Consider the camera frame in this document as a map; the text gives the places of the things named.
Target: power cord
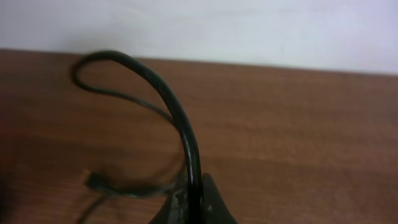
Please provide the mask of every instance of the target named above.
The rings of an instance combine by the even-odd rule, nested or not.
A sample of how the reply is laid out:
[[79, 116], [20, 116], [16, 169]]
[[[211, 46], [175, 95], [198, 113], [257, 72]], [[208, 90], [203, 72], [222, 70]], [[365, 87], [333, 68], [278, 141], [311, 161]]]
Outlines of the power cord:
[[[112, 60], [125, 67], [129, 68], [133, 72], [136, 72], [143, 79], [149, 82], [152, 87], [159, 93], [162, 97], [164, 103], [170, 111], [170, 115], [156, 106], [138, 99], [133, 96], [126, 95], [114, 90], [98, 88], [95, 86], [87, 85], [80, 80], [80, 70], [91, 62], [102, 61], [102, 60]], [[87, 221], [87, 218], [92, 214], [95, 209], [104, 203], [107, 199], [115, 196], [127, 196], [134, 198], [144, 198], [151, 197], [160, 194], [169, 194], [177, 183], [183, 181], [185, 177], [185, 168], [187, 168], [187, 192], [188, 192], [188, 214], [190, 223], [200, 223], [201, 222], [201, 205], [203, 202], [203, 186], [201, 182], [201, 169], [200, 169], [200, 158], [198, 152], [198, 146], [196, 142], [195, 135], [193, 133], [192, 127], [189, 123], [187, 115], [182, 109], [177, 97], [173, 94], [171, 89], [167, 84], [161, 79], [156, 73], [154, 73], [149, 68], [145, 67], [143, 64], [134, 60], [130, 56], [123, 54], [121, 52], [106, 50], [100, 51], [93, 54], [89, 54], [83, 57], [79, 62], [74, 64], [71, 70], [72, 82], [78, 87], [102, 95], [114, 96], [122, 98], [124, 100], [137, 103], [143, 107], [146, 107], [152, 111], [155, 111], [166, 120], [168, 120], [172, 125], [177, 128], [180, 133], [182, 145], [185, 153], [185, 164], [181, 168], [180, 172], [175, 176], [173, 180], [165, 185], [154, 186], [136, 186], [130, 189], [114, 189], [109, 185], [107, 179], [102, 175], [92, 173], [86, 185], [92, 190], [101, 192], [103, 194], [97, 201], [90, 205], [81, 215], [78, 220], [78, 224], [83, 224]]]

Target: brown wooden surface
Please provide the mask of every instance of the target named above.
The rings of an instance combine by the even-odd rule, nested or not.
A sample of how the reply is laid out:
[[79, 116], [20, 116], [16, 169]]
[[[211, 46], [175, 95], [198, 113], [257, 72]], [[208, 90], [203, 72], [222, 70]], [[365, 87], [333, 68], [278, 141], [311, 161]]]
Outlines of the brown wooden surface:
[[[97, 197], [83, 185], [89, 170], [115, 184], [160, 182], [181, 163], [178, 135], [162, 118], [70, 83], [78, 58], [0, 51], [4, 223], [74, 223]], [[180, 99], [203, 172], [239, 223], [398, 223], [398, 78], [142, 61]], [[119, 65], [85, 74], [164, 108]], [[163, 201], [110, 200], [89, 223], [147, 223]]]

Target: black object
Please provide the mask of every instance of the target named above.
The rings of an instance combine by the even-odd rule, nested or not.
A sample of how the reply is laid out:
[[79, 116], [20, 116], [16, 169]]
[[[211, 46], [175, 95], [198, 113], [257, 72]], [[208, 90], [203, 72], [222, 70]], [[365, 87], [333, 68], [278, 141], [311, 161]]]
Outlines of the black object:
[[[83, 83], [79, 77], [80, 69], [91, 62], [101, 60], [112, 60], [120, 63], [149, 82], [162, 97], [171, 116], [138, 98]], [[131, 187], [130, 189], [114, 189], [108, 184], [106, 177], [92, 173], [86, 185], [92, 190], [102, 192], [103, 196], [87, 208], [78, 223], [84, 223], [95, 208], [110, 197], [141, 198], [157, 194], [167, 195], [167, 200], [158, 214], [150, 221], [150, 224], [236, 223], [218, 193], [210, 174], [201, 176], [198, 146], [192, 127], [177, 97], [163, 79], [130, 56], [110, 50], [83, 57], [72, 67], [71, 78], [74, 84], [84, 90], [129, 100], [160, 114], [177, 128], [185, 152], [185, 165], [181, 171], [174, 180], [162, 186], [145, 185]]]

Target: white wall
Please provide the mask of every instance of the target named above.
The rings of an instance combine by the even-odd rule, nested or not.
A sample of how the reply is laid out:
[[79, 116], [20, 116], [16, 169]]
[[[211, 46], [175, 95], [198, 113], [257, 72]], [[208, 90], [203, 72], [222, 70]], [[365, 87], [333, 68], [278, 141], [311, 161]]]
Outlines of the white wall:
[[398, 74], [398, 0], [1, 0], [0, 47]]

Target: black cable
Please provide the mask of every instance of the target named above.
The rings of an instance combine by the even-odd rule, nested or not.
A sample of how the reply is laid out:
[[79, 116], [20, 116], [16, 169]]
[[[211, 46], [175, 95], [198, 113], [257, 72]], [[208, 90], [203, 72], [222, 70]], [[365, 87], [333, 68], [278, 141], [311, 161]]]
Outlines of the black cable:
[[[79, 71], [85, 65], [100, 61], [100, 60], [112, 60], [125, 67], [129, 68], [133, 72], [136, 72], [142, 78], [144, 78], [147, 82], [149, 82], [153, 88], [159, 93], [162, 97], [164, 103], [168, 107], [170, 117], [167, 113], [163, 112], [159, 108], [151, 105], [143, 100], [140, 100], [135, 97], [127, 96], [123, 93], [119, 93], [113, 90], [107, 90], [102, 88], [97, 88], [93, 86], [89, 86], [83, 83], [79, 78]], [[201, 222], [201, 203], [203, 200], [203, 186], [201, 182], [201, 169], [200, 169], [200, 158], [198, 152], [198, 146], [196, 142], [195, 135], [193, 133], [192, 127], [189, 123], [187, 115], [185, 114], [184, 110], [182, 109], [180, 103], [178, 102], [177, 97], [173, 94], [171, 89], [167, 86], [167, 84], [161, 79], [156, 73], [154, 73], [149, 68], [145, 67], [143, 64], [139, 63], [138, 61], [134, 60], [128, 55], [122, 54], [116, 51], [102, 51], [93, 54], [89, 54], [83, 59], [81, 59], [78, 63], [76, 63], [72, 67], [72, 82], [79, 86], [80, 88], [92, 91], [94, 93], [115, 96], [118, 98], [122, 98], [125, 100], [129, 100], [135, 102], [141, 106], [149, 108], [152, 111], [163, 116], [165, 119], [170, 121], [179, 131], [180, 137], [182, 140], [182, 145], [185, 152], [185, 162], [187, 166], [187, 174], [188, 174], [188, 185], [187, 185], [187, 192], [188, 192], [188, 212], [189, 212], [189, 222], [190, 223], [200, 223]], [[130, 197], [147, 197], [154, 194], [161, 194], [166, 193], [168, 190], [174, 186], [175, 182], [182, 176], [183, 172], [178, 173], [175, 180], [165, 186], [145, 186], [136, 189], [129, 189], [129, 190], [115, 190], [112, 189], [105, 180], [101, 179], [101, 177], [93, 174], [88, 181], [88, 185], [90, 186], [91, 181], [91, 188], [97, 190], [105, 191], [105, 195], [125, 195]], [[87, 211], [82, 215], [80, 218], [79, 223], [83, 223], [87, 216], [102, 202], [104, 202], [108, 196], [103, 196], [90, 206]]]

